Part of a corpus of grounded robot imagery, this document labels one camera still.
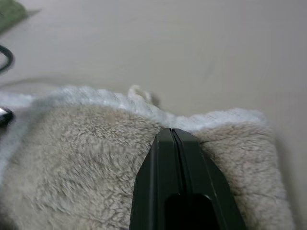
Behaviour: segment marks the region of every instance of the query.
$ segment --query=beige floor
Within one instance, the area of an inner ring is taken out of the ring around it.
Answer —
[[[1,35],[16,64],[0,90],[74,84],[125,92],[139,84],[180,115],[261,110],[277,131],[296,221],[307,228],[307,1],[22,3],[41,11]]]

